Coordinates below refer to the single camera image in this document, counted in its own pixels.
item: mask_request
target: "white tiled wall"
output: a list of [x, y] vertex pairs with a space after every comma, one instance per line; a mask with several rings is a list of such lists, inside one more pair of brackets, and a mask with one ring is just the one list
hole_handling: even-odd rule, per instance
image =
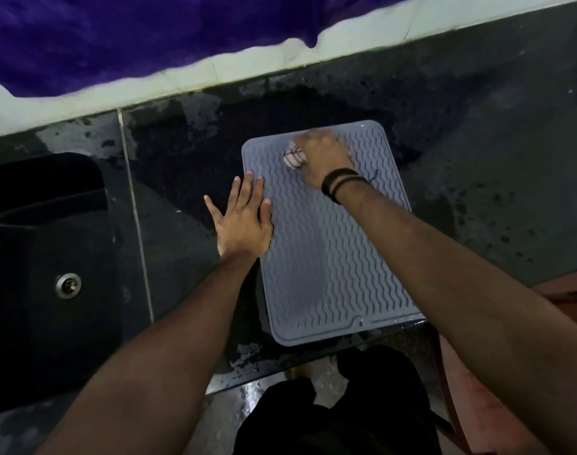
[[0, 86], [0, 135], [572, 1], [576, 0], [407, 0], [338, 23], [321, 33], [314, 49], [289, 39], [58, 98], [18, 99]]

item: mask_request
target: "purple fabric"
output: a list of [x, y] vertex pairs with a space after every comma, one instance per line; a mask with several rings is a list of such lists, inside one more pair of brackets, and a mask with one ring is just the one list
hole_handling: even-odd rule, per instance
[[402, 0], [0, 0], [0, 83], [58, 96], [317, 35]]

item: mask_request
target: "sink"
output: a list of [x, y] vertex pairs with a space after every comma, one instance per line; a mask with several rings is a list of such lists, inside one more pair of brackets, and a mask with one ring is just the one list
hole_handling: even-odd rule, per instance
[[88, 156], [0, 166], [0, 412], [80, 388], [120, 346], [113, 238]]

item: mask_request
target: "black countertop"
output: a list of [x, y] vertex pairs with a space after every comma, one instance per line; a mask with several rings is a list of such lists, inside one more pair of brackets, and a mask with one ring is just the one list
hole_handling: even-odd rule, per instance
[[[121, 112], [126, 153], [109, 112], [0, 137], [0, 164], [62, 151], [97, 161], [114, 222], [125, 340], [218, 261], [203, 195], [224, 203], [242, 174], [242, 144], [312, 127], [381, 123], [414, 213], [525, 284], [577, 269], [577, 3]], [[277, 344], [257, 265], [208, 391], [389, 332]]]

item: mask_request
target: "person's right arm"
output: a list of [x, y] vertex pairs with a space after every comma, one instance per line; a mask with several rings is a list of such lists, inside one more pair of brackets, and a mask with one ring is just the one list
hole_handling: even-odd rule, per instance
[[[334, 169], [353, 168], [326, 131], [296, 143], [313, 187]], [[476, 377], [550, 450], [577, 453], [577, 325], [368, 184], [346, 183], [336, 198]]]

